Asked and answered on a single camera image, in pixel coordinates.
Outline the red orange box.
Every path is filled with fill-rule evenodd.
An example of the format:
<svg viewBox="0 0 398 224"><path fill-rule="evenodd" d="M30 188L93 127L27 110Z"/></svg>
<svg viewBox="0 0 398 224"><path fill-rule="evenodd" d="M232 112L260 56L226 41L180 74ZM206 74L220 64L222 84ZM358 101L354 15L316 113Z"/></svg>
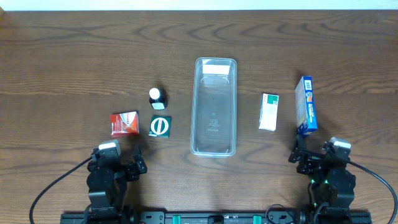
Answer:
<svg viewBox="0 0 398 224"><path fill-rule="evenodd" d="M140 134L139 115L137 111L111 114L109 119L111 122L111 136L113 138Z"/></svg>

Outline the blue tall box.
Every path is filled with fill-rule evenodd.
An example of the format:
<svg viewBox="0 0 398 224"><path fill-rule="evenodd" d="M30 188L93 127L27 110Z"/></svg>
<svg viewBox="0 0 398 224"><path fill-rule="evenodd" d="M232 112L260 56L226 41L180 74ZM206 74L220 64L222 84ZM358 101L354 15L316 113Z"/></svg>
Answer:
<svg viewBox="0 0 398 224"><path fill-rule="evenodd" d="M303 76L295 88L297 132L309 136L318 129L313 82L311 76Z"/></svg>

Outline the dark green square box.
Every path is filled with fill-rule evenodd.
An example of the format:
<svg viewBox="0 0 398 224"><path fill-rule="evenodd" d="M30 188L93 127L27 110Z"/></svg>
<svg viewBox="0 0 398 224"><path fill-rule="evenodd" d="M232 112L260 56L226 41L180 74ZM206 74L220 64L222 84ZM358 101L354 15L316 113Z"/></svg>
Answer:
<svg viewBox="0 0 398 224"><path fill-rule="evenodd" d="M170 116L153 115L150 122L149 136L169 138L172 118Z"/></svg>

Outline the white green medicine box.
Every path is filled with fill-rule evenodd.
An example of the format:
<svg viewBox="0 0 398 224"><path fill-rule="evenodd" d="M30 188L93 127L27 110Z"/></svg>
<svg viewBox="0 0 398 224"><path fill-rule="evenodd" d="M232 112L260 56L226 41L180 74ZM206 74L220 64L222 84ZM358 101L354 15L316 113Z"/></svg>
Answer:
<svg viewBox="0 0 398 224"><path fill-rule="evenodd" d="M277 124L278 95L262 94L259 129L275 131Z"/></svg>

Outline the dark bottle white cap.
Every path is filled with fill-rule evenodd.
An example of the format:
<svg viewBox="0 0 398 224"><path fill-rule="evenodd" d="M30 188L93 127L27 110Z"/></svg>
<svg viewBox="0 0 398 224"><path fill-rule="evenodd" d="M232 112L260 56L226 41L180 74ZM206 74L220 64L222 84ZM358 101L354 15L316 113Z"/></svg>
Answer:
<svg viewBox="0 0 398 224"><path fill-rule="evenodd" d="M154 110L164 110L167 107L167 98L160 88L149 90L149 103Z"/></svg>

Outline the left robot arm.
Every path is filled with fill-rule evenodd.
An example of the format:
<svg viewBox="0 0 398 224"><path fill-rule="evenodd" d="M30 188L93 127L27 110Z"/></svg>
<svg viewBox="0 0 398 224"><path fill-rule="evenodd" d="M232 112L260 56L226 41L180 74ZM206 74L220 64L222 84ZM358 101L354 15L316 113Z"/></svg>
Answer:
<svg viewBox="0 0 398 224"><path fill-rule="evenodd" d="M91 221L129 220L124 206L127 183L139 180L139 176L147 172L147 166L139 146L132 151L132 162L123 164L120 155L119 147L113 143L100 145L91 154L86 180Z"/></svg>

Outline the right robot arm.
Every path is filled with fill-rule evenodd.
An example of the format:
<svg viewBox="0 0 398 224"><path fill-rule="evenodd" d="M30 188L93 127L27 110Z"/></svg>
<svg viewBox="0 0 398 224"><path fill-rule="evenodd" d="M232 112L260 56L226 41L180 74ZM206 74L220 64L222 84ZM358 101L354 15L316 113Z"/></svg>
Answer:
<svg viewBox="0 0 398 224"><path fill-rule="evenodd" d="M321 216L347 217L354 200L356 177L346 170L351 144L332 137L323 145L324 153L307 149L304 138L297 135L289 162L297 163L297 172L308 176L308 194L313 210L310 220L320 221Z"/></svg>

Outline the clear plastic container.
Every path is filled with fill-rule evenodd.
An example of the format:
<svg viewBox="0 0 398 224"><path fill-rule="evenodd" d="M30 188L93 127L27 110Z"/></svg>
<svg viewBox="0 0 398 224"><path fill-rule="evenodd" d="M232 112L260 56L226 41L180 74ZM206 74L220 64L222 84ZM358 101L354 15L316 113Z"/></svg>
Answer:
<svg viewBox="0 0 398 224"><path fill-rule="evenodd" d="M200 57L195 62L190 150L198 157L236 152L237 63Z"/></svg>

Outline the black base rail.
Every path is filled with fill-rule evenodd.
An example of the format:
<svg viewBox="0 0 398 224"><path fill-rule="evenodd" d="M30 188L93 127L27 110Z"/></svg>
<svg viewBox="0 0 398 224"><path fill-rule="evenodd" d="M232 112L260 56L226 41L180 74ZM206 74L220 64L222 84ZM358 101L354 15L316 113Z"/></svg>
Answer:
<svg viewBox="0 0 398 224"><path fill-rule="evenodd" d="M305 218L302 213L296 215L295 220L282 210L269 211L265 213L164 213L164 212L143 212L139 216L134 215L133 218L126 221L117 220L95 220L90 215L85 221L83 213L62 214L60 217L61 224L72 223L142 223L142 224L264 224L264 223L311 223L309 218ZM333 218L331 215L319 215L316 223L373 223L371 215L368 212L354 212L349 215L348 219L343 217Z"/></svg>

